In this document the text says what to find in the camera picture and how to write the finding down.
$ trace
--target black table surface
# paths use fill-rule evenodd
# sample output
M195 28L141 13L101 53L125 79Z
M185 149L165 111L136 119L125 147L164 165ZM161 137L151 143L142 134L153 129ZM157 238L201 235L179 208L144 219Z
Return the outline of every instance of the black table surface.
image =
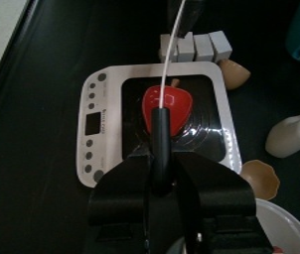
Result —
M298 0L209 1L195 34L225 31L252 72L228 92L243 161L271 164L272 200L300 220L300 152L264 150L271 127L300 114L300 63L284 47ZM159 63L164 0L29 1L0 63L0 253L81 253L90 189L76 174L81 88L102 68Z

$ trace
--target digital kitchen scale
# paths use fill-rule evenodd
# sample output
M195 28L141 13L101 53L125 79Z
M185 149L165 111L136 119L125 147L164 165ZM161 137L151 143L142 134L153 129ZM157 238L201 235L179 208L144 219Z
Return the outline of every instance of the digital kitchen scale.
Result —
M161 83L164 65L108 67L85 81L78 116L77 174L94 188L106 174L133 154L149 153L151 136L142 118L146 89ZM240 173L242 159L220 67L211 62L171 63L168 83L193 96L193 111L173 151L195 151Z

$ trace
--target white cable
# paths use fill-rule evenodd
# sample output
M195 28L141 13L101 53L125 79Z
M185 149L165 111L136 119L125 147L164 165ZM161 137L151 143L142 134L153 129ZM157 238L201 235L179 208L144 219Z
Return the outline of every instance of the white cable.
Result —
M175 40L177 40L176 35L177 35L177 30L179 30L179 26L180 26L181 16L183 16L184 8L185 8L185 3L187 3L187 0L183 0L181 6L180 6L180 10L179 10L179 14L177 14L177 19L176 19L176 24L175 24L173 32L172 32L172 35L171 35L171 41L169 41L168 51L167 51L167 60L165 60L164 75L163 75L163 81L161 81L160 108L164 107L165 86L167 86L167 73L168 73L168 66L169 66L169 56L171 56L171 52L176 51L176 49L172 49L172 47L173 47L173 44L175 44Z

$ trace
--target small cup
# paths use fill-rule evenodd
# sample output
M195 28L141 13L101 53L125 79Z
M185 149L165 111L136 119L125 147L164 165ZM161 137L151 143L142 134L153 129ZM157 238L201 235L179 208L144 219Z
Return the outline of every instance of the small cup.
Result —
M227 90L239 88L250 79L251 71L232 60L220 60L219 62Z
M271 200L276 197L280 180L274 168L259 160L248 161L242 166L240 176L251 184L255 197Z

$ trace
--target white box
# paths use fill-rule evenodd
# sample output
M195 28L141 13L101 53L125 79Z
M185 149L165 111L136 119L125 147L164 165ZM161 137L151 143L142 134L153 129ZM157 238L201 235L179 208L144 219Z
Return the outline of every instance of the white box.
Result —
M161 35L161 49L160 49L160 59L161 59L161 63L165 62L167 60L167 52L168 52L168 46L169 46L169 42L171 42L171 35ZM177 49L175 51L175 55L172 58L172 63L177 62L177 56L179 56L179 52Z
M189 32L185 39L179 39L179 63L192 62L196 56L195 37L193 33Z
M230 58L232 53L232 48L230 45L230 41L225 37L224 31L217 31L209 33L213 47L215 47L215 60L213 62L217 64L220 60L225 60Z
M196 62L211 62L215 58L215 49L209 35L196 35Z

